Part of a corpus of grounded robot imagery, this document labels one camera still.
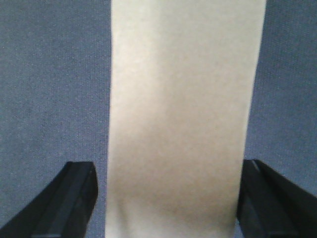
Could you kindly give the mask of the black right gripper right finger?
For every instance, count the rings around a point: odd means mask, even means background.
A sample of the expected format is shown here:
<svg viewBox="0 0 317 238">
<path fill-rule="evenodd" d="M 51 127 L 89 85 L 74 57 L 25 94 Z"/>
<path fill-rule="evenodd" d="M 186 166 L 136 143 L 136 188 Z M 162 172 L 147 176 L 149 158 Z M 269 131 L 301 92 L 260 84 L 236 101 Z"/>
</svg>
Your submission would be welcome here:
<svg viewBox="0 0 317 238">
<path fill-rule="evenodd" d="M 317 198 L 260 160 L 244 160 L 237 220 L 246 238 L 315 238 Z"/>
</svg>

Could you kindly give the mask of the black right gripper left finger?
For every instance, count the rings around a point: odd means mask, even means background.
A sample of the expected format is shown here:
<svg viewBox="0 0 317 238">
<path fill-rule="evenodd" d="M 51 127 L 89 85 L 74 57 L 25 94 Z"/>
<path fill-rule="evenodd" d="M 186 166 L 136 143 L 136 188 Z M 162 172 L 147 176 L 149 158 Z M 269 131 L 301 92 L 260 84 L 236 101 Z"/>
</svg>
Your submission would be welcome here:
<svg viewBox="0 0 317 238">
<path fill-rule="evenodd" d="M 2 238 L 83 238 L 98 197 L 93 162 L 67 162 L 0 230 Z"/>
</svg>

